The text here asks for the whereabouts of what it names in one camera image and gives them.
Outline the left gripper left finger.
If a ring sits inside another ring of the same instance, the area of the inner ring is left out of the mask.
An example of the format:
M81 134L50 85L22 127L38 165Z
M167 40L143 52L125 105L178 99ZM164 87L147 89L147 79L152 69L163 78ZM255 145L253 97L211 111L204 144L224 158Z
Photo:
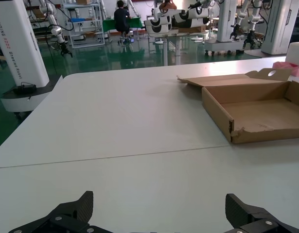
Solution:
M92 191L86 191L78 200L55 207L48 215L17 227L12 233L101 233L102 228L88 222L93 214Z

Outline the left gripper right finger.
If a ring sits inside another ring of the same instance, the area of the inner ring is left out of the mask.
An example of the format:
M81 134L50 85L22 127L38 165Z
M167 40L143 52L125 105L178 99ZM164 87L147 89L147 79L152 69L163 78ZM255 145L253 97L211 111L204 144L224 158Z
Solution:
M290 233L292 230L262 207L248 205L235 194L225 198L225 215L230 233Z

